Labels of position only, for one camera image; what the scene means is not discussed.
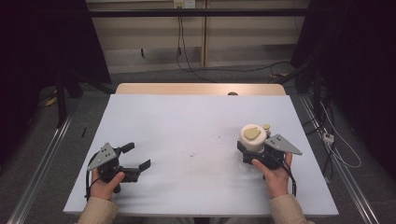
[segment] table surface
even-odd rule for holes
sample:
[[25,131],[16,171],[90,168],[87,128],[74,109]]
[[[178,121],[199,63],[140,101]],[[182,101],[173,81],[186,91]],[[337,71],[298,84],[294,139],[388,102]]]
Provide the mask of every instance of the table surface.
[[[254,94],[259,94],[254,90],[279,90],[278,85],[191,84],[201,89],[169,95],[177,92],[178,85],[188,87],[187,84],[143,84],[142,89],[155,89],[159,94],[145,91],[138,94],[136,90],[134,94],[122,94],[126,85],[120,85],[122,89],[110,97],[64,208],[66,213],[79,214],[85,206],[85,173],[93,153],[105,142],[113,147],[135,142],[135,149],[120,156],[120,164],[133,168],[151,159],[151,167],[141,174],[137,183],[121,184],[121,193],[114,196],[114,202],[120,206],[119,214],[270,216],[262,174],[242,163],[242,154],[236,148],[244,125],[270,123],[272,133],[282,134],[303,152],[302,156],[293,157],[292,171],[304,213],[307,216],[338,214],[289,96],[284,91],[272,96],[241,95],[248,94],[247,89]],[[210,88],[214,90],[218,85],[222,91],[216,92],[220,94],[236,91],[240,95],[210,95],[213,92]]]

